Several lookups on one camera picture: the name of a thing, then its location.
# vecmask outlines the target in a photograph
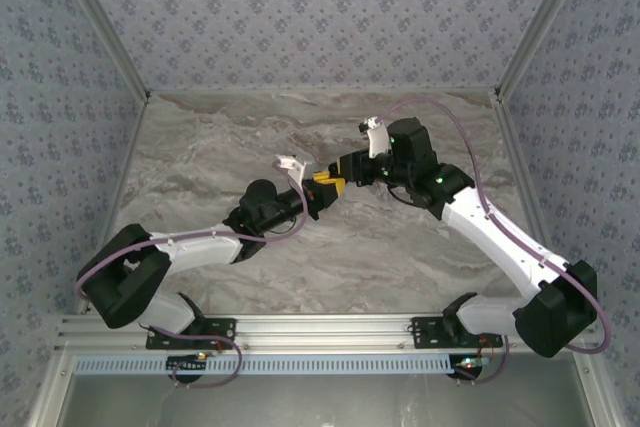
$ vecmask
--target marble surface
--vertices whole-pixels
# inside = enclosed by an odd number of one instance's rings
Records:
[[[152,97],[135,149],[117,228],[140,222],[162,232],[214,225],[249,182],[286,182],[276,154],[322,166],[363,148],[364,117],[415,94],[180,94]],[[479,154],[492,201],[520,226],[524,215],[487,93],[432,95],[460,117]],[[465,146],[435,107],[410,105],[441,161],[471,173]],[[296,236],[234,265],[171,276],[204,312],[440,311],[459,295],[514,292],[502,272],[427,211],[405,206],[383,186],[348,185],[345,195]]]

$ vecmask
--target black mounting bracket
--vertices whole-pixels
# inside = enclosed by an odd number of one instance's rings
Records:
[[[218,335],[230,340],[236,337],[236,319],[215,319],[206,317],[200,325],[200,332],[195,335]],[[209,340],[182,340],[174,339],[161,334],[153,327],[149,328],[147,334],[147,350],[231,350],[232,347],[224,342]]]
[[[488,346],[483,343],[482,337],[494,348],[503,346],[502,336],[494,334],[468,335],[464,343],[457,342],[445,329],[444,318],[440,316],[412,318],[409,332],[416,349],[486,348]]]

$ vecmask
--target blue floral wallpaper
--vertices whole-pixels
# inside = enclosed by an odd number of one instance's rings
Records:
[[[540,0],[100,0],[148,88],[493,86]]]
[[[0,425],[24,425],[140,102],[76,0],[0,0]]]
[[[640,426],[640,0],[567,0],[509,100],[553,243],[598,270]]]

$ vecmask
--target patterned wallpaper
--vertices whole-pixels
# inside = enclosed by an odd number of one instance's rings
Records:
[[[554,245],[598,270],[640,426],[640,0],[567,0],[509,100]]]
[[[540,0],[101,0],[148,88],[492,86]]]
[[[23,426],[140,103],[76,0],[0,0],[0,425]]]

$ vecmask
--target wall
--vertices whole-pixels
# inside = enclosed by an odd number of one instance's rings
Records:
[[[598,270],[640,425],[640,2],[567,0],[509,100],[553,243]]]
[[[0,0],[0,425],[24,425],[139,110],[75,0]]]
[[[540,0],[101,0],[146,85],[492,86]]]

